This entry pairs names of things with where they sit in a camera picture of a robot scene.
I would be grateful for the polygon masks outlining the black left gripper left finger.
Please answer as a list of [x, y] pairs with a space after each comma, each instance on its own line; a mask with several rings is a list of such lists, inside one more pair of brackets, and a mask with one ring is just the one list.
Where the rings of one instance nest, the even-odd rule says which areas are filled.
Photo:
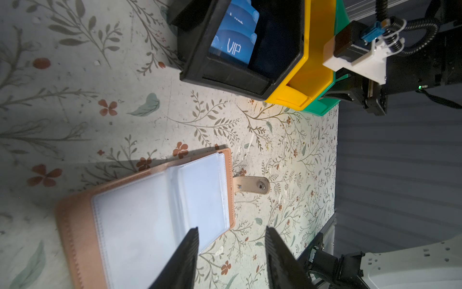
[[191, 228], [149, 289], [193, 289], [199, 256], [199, 229]]

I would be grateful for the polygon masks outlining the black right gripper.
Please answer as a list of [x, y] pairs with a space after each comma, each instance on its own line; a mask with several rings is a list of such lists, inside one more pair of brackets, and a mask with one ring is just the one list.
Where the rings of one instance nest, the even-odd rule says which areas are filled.
[[382, 85], [360, 75], [346, 74], [324, 94], [324, 98], [353, 103], [376, 116], [387, 114], [387, 96], [382, 92]]

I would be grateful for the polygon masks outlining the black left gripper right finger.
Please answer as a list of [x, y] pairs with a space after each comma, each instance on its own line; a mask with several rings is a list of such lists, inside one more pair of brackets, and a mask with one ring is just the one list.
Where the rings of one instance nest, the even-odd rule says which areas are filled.
[[278, 232], [268, 226], [265, 232], [265, 255], [271, 289], [315, 289]]

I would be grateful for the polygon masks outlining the tan leather card holder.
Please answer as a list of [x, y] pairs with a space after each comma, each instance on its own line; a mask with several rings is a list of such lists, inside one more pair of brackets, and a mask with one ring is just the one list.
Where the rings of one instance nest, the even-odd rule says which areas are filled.
[[55, 215], [73, 284], [146, 289], [190, 229], [203, 251], [235, 226], [235, 193], [269, 191], [265, 177], [234, 176], [226, 148], [65, 197]]

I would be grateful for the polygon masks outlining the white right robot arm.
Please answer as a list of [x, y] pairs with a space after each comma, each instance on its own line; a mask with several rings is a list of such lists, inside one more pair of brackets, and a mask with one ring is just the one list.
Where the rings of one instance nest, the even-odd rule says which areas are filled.
[[406, 20], [378, 1], [371, 42], [357, 21], [310, 29], [338, 76], [335, 289], [462, 286], [462, 4], [427, 6]]

